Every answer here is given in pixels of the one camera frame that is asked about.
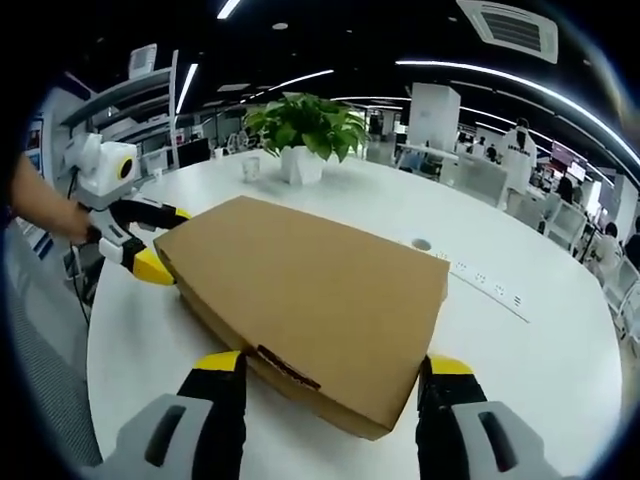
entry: cable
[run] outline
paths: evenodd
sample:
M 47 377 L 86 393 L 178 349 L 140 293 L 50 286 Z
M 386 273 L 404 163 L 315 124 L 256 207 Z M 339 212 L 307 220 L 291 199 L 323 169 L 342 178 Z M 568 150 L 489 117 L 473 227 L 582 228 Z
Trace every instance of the cable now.
M 76 168 L 73 172 L 73 176 L 71 177 L 71 183 L 69 183 L 69 190 L 67 191 L 67 198 L 71 198 L 71 192 L 73 191 L 73 187 L 76 184 L 78 179 L 78 169 Z M 71 260 L 75 266 L 75 270 L 78 275 L 80 275 L 80 259 L 76 257 L 76 252 L 73 251 L 73 244 L 69 242 L 69 253 L 71 254 Z M 78 299 L 78 303 L 80 304 L 80 309 L 82 310 L 82 316 L 84 317 L 84 321 L 87 322 L 87 326 L 89 325 L 89 315 L 87 315 L 87 311 L 84 309 L 84 302 L 82 301 L 82 297 L 80 296 L 80 291 L 78 290 L 78 285 L 76 284 L 75 275 L 72 275 L 71 283 L 73 283 L 73 289 L 76 292 L 76 298 Z

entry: cardboard box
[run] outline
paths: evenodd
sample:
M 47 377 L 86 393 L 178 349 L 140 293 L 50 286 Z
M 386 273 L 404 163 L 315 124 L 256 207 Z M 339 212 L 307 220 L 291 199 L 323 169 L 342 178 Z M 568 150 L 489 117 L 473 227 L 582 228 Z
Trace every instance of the cardboard box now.
M 282 394 L 360 437 L 393 430 L 446 296 L 448 262 L 247 197 L 156 247 L 196 315 Z

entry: potted plant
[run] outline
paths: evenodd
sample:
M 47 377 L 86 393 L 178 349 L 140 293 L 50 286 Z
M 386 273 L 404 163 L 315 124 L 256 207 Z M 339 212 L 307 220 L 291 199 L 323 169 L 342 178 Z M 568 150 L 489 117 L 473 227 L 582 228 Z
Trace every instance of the potted plant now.
M 340 163 L 357 151 L 367 134 L 364 119 L 349 107 L 315 95 L 290 95 L 251 110 L 245 125 L 262 136 L 263 148 L 282 158 L 282 174 L 291 184 L 320 180 L 325 161 L 335 153 Z

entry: green plant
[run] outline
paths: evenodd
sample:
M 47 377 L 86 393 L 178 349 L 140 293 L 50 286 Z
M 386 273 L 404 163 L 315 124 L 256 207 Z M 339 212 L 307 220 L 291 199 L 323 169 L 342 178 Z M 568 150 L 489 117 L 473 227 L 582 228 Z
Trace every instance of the green plant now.
M 324 160 L 335 152 L 342 162 L 350 148 L 355 152 L 367 139 L 364 119 L 349 110 L 341 103 L 298 94 L 251 110 L 244 123 L 262 136 L 263 148 L 272 155 L 285 147 L 306 146 Z

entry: air conditioning vent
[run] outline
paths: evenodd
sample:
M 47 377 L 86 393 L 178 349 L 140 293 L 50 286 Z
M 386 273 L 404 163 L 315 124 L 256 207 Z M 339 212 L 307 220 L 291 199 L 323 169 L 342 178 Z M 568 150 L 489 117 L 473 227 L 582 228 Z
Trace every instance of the air conditioning vent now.
M 548 18 L 509 5 L 458 0 L 480 39 L 558 63 L 558 26 Z

